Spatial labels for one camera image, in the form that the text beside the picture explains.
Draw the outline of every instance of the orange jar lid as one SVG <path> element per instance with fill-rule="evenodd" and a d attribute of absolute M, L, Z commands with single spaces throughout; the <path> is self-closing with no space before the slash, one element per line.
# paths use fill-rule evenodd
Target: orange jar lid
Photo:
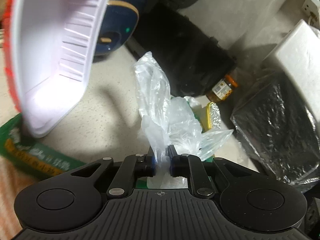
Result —
<path fill-rule="evenodd" d="M 230 76 L 230 75 L 225 75 L 226 80 L 230 82 L 231 85 L 233 85 L 235 88 L 237 88 L 239 85 L 238 83 Z"/>

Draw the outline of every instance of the clear plastic bag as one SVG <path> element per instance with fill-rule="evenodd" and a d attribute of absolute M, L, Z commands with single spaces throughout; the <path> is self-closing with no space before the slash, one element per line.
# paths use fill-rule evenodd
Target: clear plastic bag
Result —
<path fill-rule="evenodd" d="M 151 52 L 147 52 L 133 67 L 142 118 L 139 137 L 150 143 L 156 160 L 156 175 L 147 179 L 147 186 L 185 188 L 188 186 L 186 178 L 172 178 L 169 174 L 168 145 L 173 144 L 178 154 L 196 155 L 204 161 L 223 145 L 233 130 L 209 130 L 201 134 L 202 127 L 186 99 L 170 99 L 169 81 Z"/>

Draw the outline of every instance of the gold trim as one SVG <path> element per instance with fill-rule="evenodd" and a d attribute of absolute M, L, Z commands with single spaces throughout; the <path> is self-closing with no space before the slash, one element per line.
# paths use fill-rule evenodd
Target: gold trim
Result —
<path fill-rule="evenodd" d="M 134 11 L 138 18 L 139 18 L 139 11 L 135 6 L 133 6 L 131 3 L 125 2 L 125 1 L 120 1 L 120 0 L 109 0 L 108 5 L 117 5 L 117 6 L 122 6 L 131 9 Z"/>
<path fill-rule="evenodd" d="M 106 37 L 101 37 L 100 38 L 101 42 L 105 42 L 105 43 L 110 43 L 112 40 L 110 38 L 106 38 Z"/>
<path fill-rule="evenodd" d="M 207 107 L 206 107 L 207 127 L 208 127 L 208 130 L 210 130 L 210 129 L 212 128 L 211 118 L 210 118 L 210 107 L 211 107 L 212 104 L 213 104 L 213 102 L 210 102 L 210 103 L 207 104 Z"/>

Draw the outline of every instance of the crosshair marking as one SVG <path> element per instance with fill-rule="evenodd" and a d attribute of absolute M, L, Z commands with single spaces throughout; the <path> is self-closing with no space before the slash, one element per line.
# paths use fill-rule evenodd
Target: crosshair marking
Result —
<path fill-rule="evenodd" d="M 163 195 L 165 195 L 166 193 L 164 193 L 163 191 L 159 191 L 157 192 L 157 195 L 159 195 L 160 197 L 162 197 Z"/>

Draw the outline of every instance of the metal screw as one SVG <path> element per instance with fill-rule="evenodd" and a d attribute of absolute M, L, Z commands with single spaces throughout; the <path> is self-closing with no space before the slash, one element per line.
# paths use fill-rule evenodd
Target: metal screw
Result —
<path fill-rule="evenodd" d="M 124 190 L 119 187 L 114 187 L 111 190 L 109 190 L 109 194 L 113 196 L 120 196 L 124 193 Z"/>
<path fill-rule="evenodd" d="M 197 192 L 202 196 L 209 196 L 213 193 L 212 189 L 207 187 L 201 187 L 200 189 L 197 190 Z"/>

